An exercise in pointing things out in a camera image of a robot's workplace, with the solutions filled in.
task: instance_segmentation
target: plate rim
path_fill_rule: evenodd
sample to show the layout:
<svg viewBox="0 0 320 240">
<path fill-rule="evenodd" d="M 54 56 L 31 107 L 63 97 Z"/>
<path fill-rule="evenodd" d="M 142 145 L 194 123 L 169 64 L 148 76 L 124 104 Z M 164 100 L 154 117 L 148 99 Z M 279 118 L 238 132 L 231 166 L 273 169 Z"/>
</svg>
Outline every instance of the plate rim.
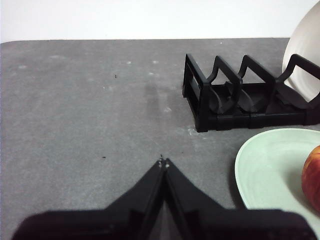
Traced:
<svg viewBox="0 0 320 240">
<path fill-rule="evenodd" d="M 302 131 L 302 132 L 313 132 L 313 133 L 319 133 L 320 134 L 320 131 L 318 130 L 313 130 L 313 129 L 306 129 L 306 128 L 294 128 L 294 127 L 288 127 L 288 128 L 276 128 L 276 129 L 271 129 L 271 130 L 267 130 L 267 131 L 263 131 L 263 132 L 260 132 L 252 137 L 250 137 L 247 141 L 244 142 L 244 144 L 240 147 L 238 153 L 236 154 L 236 157 L 235 157 L 235 163 L 234 163 L 234 175 L 235 175 L 235 183 L 236 183 L 236 186 L 238 188 L 238 192 L 241 196 L 241 199 L 243 201 L 243 204 L 244 206 L 247 208 L 247 209 L 255 209 L 255 208 L 252 208 L 252 207 L 249 207 L 248 206 L 248 202 L 247 202 L 247 199 L 245 198 L 245 196 L 243 195 L 243 189 L 240 185 L 240 182 L 239 182 L 239 174 L 238 174 L 238 166 L 239 166 L 239 158 L 240 158 L 240 155 L 242 154 L 243 150 L 247 147 L 248 144 L 250 144 L 252 141 L 254 141 L 256 138 L 259 138 L 261 137 L 262 135 L 265 135 L 265 134 L 270 134 L 270 133 L 273 133 L 273 132 L 280 132 L 280 131 Z"/>
</svg>

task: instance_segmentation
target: mint green plate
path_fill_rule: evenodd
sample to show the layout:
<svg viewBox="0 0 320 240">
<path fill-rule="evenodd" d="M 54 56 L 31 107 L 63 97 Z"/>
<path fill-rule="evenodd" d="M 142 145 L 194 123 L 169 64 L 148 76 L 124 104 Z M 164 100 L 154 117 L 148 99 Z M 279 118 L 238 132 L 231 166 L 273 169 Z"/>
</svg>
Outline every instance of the mint green plate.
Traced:
<svg viewBox="0 0 320 240">
<path fill-rule="evenodd" d="M 235 180 L 248 209 L 282 209 L 302 215 L 320 239 L 320 214 L 301 188 L 303 165 L 320 145 L 320 131 L 280 128 L 247 140 L 235 159 Z"/>
</svg>

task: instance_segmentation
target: black plastic rack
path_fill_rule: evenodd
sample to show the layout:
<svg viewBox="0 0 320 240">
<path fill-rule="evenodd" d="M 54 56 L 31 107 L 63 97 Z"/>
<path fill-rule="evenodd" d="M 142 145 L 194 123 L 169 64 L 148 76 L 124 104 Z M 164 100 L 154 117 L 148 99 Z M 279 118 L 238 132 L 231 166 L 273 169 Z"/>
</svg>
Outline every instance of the black plastic rack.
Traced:
<svg viewBox="0 0 320 240">
<path fill-rule="evenodd" d="M 196 130 L 207 132 L 320 123 L 320 93 L 307 102 L 285 84 L 295 66 L 320 80 L 320 67 L 298 54 L 291 56 L 286 70 L 279 77 L 273 76 L 249 55 L 243 57 L 238 73 L 221 56 L 216 56 L 212 73 L 207 78 L 194 58 L 187 54 L 182 94 L 189 102 Z M 263 82 L 244 83 L 247 68 Z M 228 81 L 212 84 L 219 70 Z"/>
</svg>

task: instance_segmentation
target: white plate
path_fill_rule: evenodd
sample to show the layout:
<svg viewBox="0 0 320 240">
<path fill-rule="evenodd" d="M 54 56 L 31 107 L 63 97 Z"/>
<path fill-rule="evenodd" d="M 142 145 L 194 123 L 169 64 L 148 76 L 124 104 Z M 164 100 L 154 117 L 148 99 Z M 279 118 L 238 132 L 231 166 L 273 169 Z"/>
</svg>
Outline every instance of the white plate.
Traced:
<svg viewBox="0 0 320 240">
<path fill-rule="evenodd" d="M 235 180 L 248 209 L 282 209 L 301 214 L 320 239 L 320 214 L 301 188 L 309 153 L 320 145 L 320 131 L 281 128 L 247 140 L 235 159 Z"/>
<path fill-rule="evenodd" d="M 286 69 L 292 54 L 299 54 L 320 66 L 320 1 L 304 16 L 294 30 L 286 46 L 282 72 Z M 311 101 L 320 91 L 320 80 L 295 67 L 285 83 L 298 91 L 306 101 Z"/>
</svg>

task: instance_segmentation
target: red apple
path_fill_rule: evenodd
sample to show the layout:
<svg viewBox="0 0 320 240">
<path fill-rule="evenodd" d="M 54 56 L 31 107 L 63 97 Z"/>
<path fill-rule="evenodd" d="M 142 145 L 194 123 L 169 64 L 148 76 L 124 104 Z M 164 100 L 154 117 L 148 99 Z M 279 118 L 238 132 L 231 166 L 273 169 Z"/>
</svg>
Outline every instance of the red apple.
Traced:
<svg viewBox="0 0 320 240">
<path fill-rule="evenodd" d="M 302 191 L 311 205 L 320 212 L 320 145 L 312 150 L 303 165 Z"/>
</svg>

